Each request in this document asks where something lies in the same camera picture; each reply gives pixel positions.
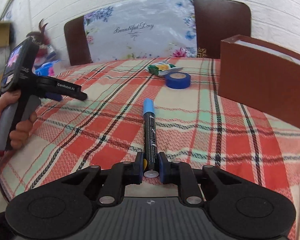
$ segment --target plaid tablecloth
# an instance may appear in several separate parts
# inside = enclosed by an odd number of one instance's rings
[[[155,104],[158,150],[194,168],[213,164],[275,190],[293,201],[297,221],[289,238],[300,239],[300,129],[217,95],[220,61],[169,58],[192,84],[173,90],[144,69],[162,59],[114,61],[74,67],[58,76],[82,86],[88,100],[43,100],[28,144],[2,160],[1,181],[11,198],[78,169],[133,161],[143,150],[142,108]],[[142,192],[175,194],[157,179]],[[129,195],[140,195],[136,188]]]

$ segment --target brown headboard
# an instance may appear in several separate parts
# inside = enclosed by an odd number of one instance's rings
[[[251,36],[251,12],[241,2],[230,0],[194,0],[198,51],[208,58],[220,58],[220,41],[241,34]],[[83,16],[64,26],[70,64],[91,63],[83,28]]]

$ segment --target gray handle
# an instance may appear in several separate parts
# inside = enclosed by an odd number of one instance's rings
[[[31,95],[26,104],[25,110],[22,114],[21,121],[29,119],[31,113],[41,104],[39,97]],[[15,117],[15,113],[18,107],[18,102],[7,106],[0,117],[0,151],[6,150],[7,141],[10,134],[11,125]]]

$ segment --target checkered fabric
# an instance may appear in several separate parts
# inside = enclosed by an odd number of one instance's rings
[[[191,86],[170,89],[144,70],[160,60],[183,67]],[[43,100],[28,144],[2,160],[3,187],[13,198],[92,164],[109,169],[133,161],[143,150],[142,108],[150,98],[159,151],[193,168],[216,165],[285,195],[297,209],[289,238],[300,239],[300,129],[219,97],[219,75],[220,61],[202,58],[122,60],[62,73],[58,78],[81,85],[88,100]]]

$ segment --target blue marker cap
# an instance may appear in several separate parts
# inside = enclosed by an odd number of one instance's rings
[[[143,114],[148,112],[154,113],[154,106],[153,101],[149,98],[146,98],[145,101],[143,101]]]

